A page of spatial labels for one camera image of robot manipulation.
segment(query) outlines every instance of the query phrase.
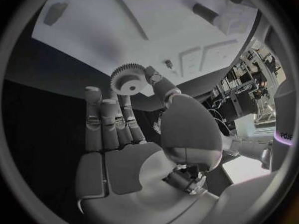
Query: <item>cable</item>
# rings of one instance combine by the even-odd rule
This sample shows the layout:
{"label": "cable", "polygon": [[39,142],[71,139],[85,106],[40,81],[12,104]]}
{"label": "cable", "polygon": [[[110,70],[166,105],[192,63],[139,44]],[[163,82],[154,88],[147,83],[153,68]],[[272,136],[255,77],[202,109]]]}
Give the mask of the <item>cable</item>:
{"label": "cable", "polygon": [[222,115],[215,109],[208,109],[208,111],[214,111],[216,112],[217,114],[219,114],[219,116],[221,117],[222,120],[224,120],[224,118],[222,117]]}
{"label": "cable", "polygon": [[219,122],[221,122],[225,127],[226,127],[226,129],[229,131],[229,133],[232,135],[232,136],[235,136],[234,134],[233,134],[233,132],[232,131],[230,131],[230,129],[228,128],[228,126],[224,123],[224,122],[222,122],[220,119],[218,119],[218,118],[214,118],[215,120],[217,120],[217,121],[219,121]]}

